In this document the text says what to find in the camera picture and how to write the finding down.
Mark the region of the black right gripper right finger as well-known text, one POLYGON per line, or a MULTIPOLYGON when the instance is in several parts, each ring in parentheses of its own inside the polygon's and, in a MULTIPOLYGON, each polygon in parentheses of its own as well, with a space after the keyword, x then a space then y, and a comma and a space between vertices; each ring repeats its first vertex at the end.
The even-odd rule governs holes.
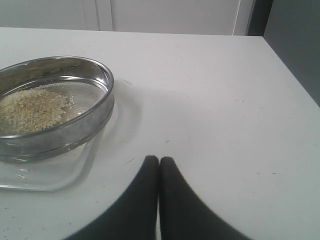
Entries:
POLYGON ((175 161, 159 165, 159 220, 163 240, 248 240, 196 195, 175 161))

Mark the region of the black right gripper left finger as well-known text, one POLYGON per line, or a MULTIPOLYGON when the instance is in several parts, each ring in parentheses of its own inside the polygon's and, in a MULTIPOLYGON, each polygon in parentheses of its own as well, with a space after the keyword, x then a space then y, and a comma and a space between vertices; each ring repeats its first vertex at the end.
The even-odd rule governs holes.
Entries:
POLYGON ((154 240, 158 212, 159 159, 145 157, 123 194, 68 240, 154 240))

